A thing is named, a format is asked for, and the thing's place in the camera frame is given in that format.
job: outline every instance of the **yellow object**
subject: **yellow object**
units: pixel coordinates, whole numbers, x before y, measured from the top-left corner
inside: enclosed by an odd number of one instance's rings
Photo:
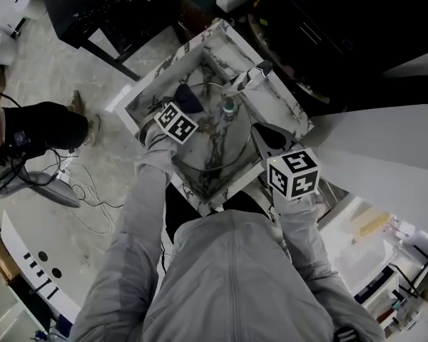
[[[352,220],[352,235],[357,241],[374,234],[392,218],[389,212],[370,207],[365,212]]]
[[[21,270],[18,268],[16,262],[9,254],[5,245],[3,244],[0,236],[0,276],[5,284],[9,284],[16,276],[19,275]]]

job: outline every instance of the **white wall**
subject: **white wall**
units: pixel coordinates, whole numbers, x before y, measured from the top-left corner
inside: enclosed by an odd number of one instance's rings
[[[428,53],[382,74],[384,77],[428,76]]]
[[[312,118],[321,175],[428,232],[428,105]]]

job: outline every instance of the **black table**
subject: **black table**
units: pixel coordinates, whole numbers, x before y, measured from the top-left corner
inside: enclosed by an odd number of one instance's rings
[[[139,80],[124,66],[141,46],[175,21],[169,0],[44,0],[58,38],[84,47],[120,72]],[[89,41],[100,29],[119,53],[114,58]]]

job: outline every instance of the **marble-patterned box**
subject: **marble-patterned box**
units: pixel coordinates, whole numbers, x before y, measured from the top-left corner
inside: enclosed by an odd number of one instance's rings
[[[172,183],[202,216],[254,180],[262,171],[250,139],[250,125],[261,121],[289,130],[299,140],[309,132],[308,120],[282,81],[272,73],[257,90],[233,99],[234,113],[220,109],[218,86],[246,71],[261,57],[225,21],[219,21],[180,47],[152,70],[115,107],[137,136],[149,110],[187,83],[202,103],[191,115],[200,128],[179,148]]]

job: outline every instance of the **white cable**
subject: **white cable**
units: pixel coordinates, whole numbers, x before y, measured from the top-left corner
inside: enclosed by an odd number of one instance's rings
[[[77,165],[77,164],[71,163],[71,166],[82,167],[84,169],[84,171],[86,172],[87,176],[89,177],[92,186],[86,185],[82,181],[80,181],[78,179],[75,179],[75,178],[73,178],[73,177],[68,176],[67,174],[65,174],[69,179],[71,179],[73,181],[76,181],[76,182],[78,182],[80,184],[80,185],[78,185],[79,186],[78,197],[85,198],[84,200],[88,201],[88,200],[90,200],[91,196],[93,195],[94,199],[98,201],[98,203],[100,204],[99,207],[100,207],[101,213],[103,214],[104,218],[108,222],[109,231],[108,231],[108,233],[100,233],[100,232],[94,231],[93,229],[90,229],[89,227],[87,227],[84,224],[84,222],[82,222],[75,214],[73,214],[71,212],[71,209],[68,210],[68,213],[70,215],[72,215],[75,219],[77,219],[84,226],[84,228],[86,228],[88,231],[90,231],[92,233],[95,233],[95,234],[98,234],[98,235],[101,235],[101,236],[107,236],[107,235],[111,234],[112,229],[113,229],[113,227],[116,226],[116,224],[114,223],[112,216],[108,213],[108,210],[106,209],[106,207],[103,204],[101,204],[101,201],[98,198],[97,191],[96,191],[96,188],[95,188],[95,184],[93,183],[93,179],[92,179],[91,174],[89,174],[88,170],[83,165]]]

